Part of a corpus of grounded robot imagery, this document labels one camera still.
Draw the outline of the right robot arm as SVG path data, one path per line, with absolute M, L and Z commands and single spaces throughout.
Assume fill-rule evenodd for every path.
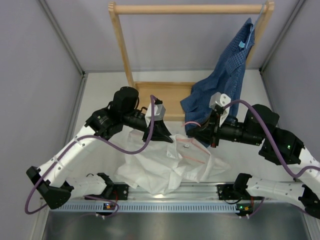
M 292 132 L 277 127 L 280 116 L 268 107 L 241 102 L 248 108 L 244 122 L 221 123 L 224 107 L 215 106 L 208 119 L 187 130 L 188 137 L 215 148 L 221 140 L 261 146 L 258 154 L 281 166 L 293 178 L 279 182 L 239 173 L 232 186 L 241 199 L 261 197 L 294 205 L 308 215 L 320 217 L 320 163 Z

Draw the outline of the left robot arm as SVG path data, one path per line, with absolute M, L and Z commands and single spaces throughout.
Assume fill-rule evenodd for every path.
M 113 195 L 114 183 L 105 173 L 70 177 L 76 166 L 102 143 L 127 155 L 141 153 L 151 141 L 172 143 L 171 133 L 164 123 L 166 109 L 163 102 L 151 95 L 146 113 L 138 109 L 139 102 L 139 92 L 135 88 L 121 87 L 106 107 L 92 113 L 75 137 L 58 154 L 39 167 L 31 166 L 26 174 L 34 186 L 27 197 L 25 212 L 32 214 L 29 203 L 34 192 L 38 192 L 46 206 L 52 210 L 80 197 L 109 199 Z M 142 147 L 125 150 L 110 142 L 124 126 L 143 132 Z

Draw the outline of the pink wire hanger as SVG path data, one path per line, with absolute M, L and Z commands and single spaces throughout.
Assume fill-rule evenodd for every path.
M 173 143 L 163 141 L 150 141 L 147 147 L 134 155 L 138 160 L 148 160 L 174 165 L 186 163 L 187 165 L 205 165 L 210 161 L 211 154 L 201 144 L 184 134 L 170 136 Z

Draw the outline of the white shirt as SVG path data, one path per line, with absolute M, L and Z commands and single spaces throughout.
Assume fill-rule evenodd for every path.
M 172 143 L 150 141 L 142 152 L 126 155 L 125 163 L 115 172 L 117 180 L 152 195 L 166 195 L 182 181 L 204 182 L 231 168 L 194 138 L 182 134 L 170 138 Z

